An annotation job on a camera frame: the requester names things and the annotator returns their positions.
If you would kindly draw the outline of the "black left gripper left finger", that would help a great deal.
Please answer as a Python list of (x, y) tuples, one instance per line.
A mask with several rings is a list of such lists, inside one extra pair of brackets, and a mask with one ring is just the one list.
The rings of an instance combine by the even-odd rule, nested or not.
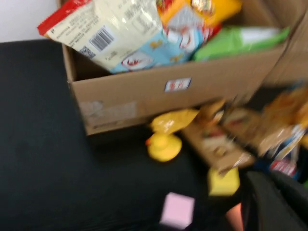
[(300, 218), (271, 179), (249, 171), (241, 182), (241, 214), (245, 231), (306, 231), (308, 218)]

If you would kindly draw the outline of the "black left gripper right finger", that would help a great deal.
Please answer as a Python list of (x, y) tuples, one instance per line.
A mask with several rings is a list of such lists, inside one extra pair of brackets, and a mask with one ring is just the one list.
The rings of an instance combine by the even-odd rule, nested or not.
[(279, 171), (272, 171), (271, 179), (297, 215), (300, 218), (307, 218), (308, 189), (303, 184)]

